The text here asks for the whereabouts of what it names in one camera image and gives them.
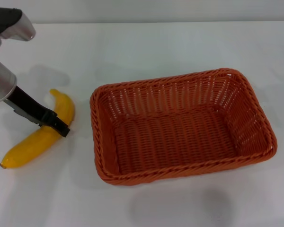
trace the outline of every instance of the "basket rim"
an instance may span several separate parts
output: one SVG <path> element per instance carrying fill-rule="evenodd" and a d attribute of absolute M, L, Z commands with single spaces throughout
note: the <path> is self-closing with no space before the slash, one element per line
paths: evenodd
<path fill-rule="evenodd" d="M 183 82 L 187 81 L 187 76 L 195 76 L 195 78 L 202 78 L 208 73 L 225 73 L 225 74 L 234 74 L 234 76 L 240 80 L 241 84 L 244 87 L 243 92 L 249 99 L 250 103 L 253 105 L 254 109 L 256 110 L 257 114 L 261 116 L 261 121 L 263 123 L 263 132 L 265 133 L 267 141 L 267 149 L 263 150 L 261 152 L 247 155 L 247 156 L 238 156 L 238 157 L 232 157 L 232 158 L 223 158 L 219 160 L 210 160 L 206 162 L 200 162 L 200 163 L 193 163 L 193 164 L 187 164 L 187 165 L 181 165 L 181 166 L 170 166 L 160 169 L 154 169 L 154 170 L 145 170 L 140 172 L 134 172 L 134 173 L 128 173 L 128 174 L 121 174 L 121 175 L 115 175 L 109 172 L 104 167 L 104 160 L 102 159 L 103 154 L 103 147 L 102 147 L 102 130 L 101 130 L 101 121 L 99 119 L 99 108 L 98 108 L 98 100 L 101 97 L 103 93 L 106 92 L 107 89 L 114 88 L 115 90 L 120 90 L 121 87 L 126 88 L 133 88 L 137 84 L 139 87 L 149 87 L 152 85 L 157 84 L 158 82 L 162 84 L 167 84 L 169 81 L 174 82 L 176 79 L 177 82 Z M 230 68 L 220 68 L 216 70 L 207 70 L 203 72 L 194 72 L 194 73 L 188 73 L 178 76 L 172 76 L 172 77 L 163 77 L 163 78 L 157 78 L 157 79 L 145 79 L 145 80 L 138 80 L 138 81 L 132 81 L 132 82 L 122 82 L 122 83 L 115 83 L 115 84 L 107 84 L 102 85 L 95 89 L 92 96 L 90 97 L 90 108 L 91 108 L 91 122 L 92 122 L 92 129 L 93 129 L 93 140 L 94 140 L 94 152 L 95 152 L 95 164 L 96 169 L 98 171 L 98 174 L 100 177 L 106 181 L 128 181 L 130 179 L 137 179 L 152 175 L 157 175 L 161 173 L 166 172 L 178 172 L 181 170 L 186 169 L 195 169 L 200 167 L 214 167 L 216 165 L 228 165 L 232 162 L 241 163 L 241 165 L 248 165 L 252 163 L 257 163 L 260 161 L 263 161 L 263 158 L 266 158 L 265 160 L 271 158 L 277 150 L 277 140 L 275 137 L 275 134 L 272 130 L 272 127 L 267 119 L 267 117 L 264 114 L 264 111 L 262 107 L 259 104 L 259 101 L 254 93 L 254 90 L 252 89 L 250 83 L 245 78 L 245 76 L 240 73 L 238 70 L 230 69 Z"/>

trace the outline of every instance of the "banana tip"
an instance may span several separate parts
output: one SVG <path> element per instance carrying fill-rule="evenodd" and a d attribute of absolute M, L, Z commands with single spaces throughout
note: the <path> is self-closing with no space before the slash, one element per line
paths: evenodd
<path fill-rule="evenodd" d="M 1 166 L 3 169 L 6 169 L 6 166 L 4 166 L 2 163 L 0 163 L 0 166 Z"/>
<path fill-rule="evenodd" d="M 58 95 L 58 94 L 60 93 L 57 89 L 51 89 L 49 92 L 50 92 L 53 96 L 56 96 L 56 95 Z"/>

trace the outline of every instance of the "wicker basket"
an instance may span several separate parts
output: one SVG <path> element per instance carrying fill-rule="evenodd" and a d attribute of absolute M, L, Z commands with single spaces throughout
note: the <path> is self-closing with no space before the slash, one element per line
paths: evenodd
<path fill-rule="evenodd" d="M 90 108 L 97 172 L 114 185 L 235 169 L 277 149 L 250 84 L 233 69 L 104 85 Z"/>

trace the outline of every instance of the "white table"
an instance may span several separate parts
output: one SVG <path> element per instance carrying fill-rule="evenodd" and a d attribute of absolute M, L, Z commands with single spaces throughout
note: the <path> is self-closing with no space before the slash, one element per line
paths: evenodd
<path fill-rule="evenodd" d="M 71 134 L 27 166 L 0 168 L 0 227 L 284 227 L 284 22 L 35 25 L 0 61 L 52 108 L 76 105 Z M 134 187 L 94 165 L 89 97 L 98 86 L 229 67 L 251 82 L 278 139 L 270 160 Z M 0 161 L 38 126 L 0 103 Z"/>

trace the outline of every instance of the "banana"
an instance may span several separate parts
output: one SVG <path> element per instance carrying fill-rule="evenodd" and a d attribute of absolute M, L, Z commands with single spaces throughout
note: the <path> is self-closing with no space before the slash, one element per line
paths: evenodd
<path fill-rule="evenodd" d="M 60 93 L 56 89 L 51 89 L 50 93 L 56 99 L 54 111 L 64 123 L 70 125 L 75 113 L 72 100 L 66 94 Z M 0 166 L 2 168 L 21 167 L 44 153 L 59 138 L 61 138 L 61 135 L 53 128 L 41 126 L 40 129 L 13 147 L 4 156 Z"/>

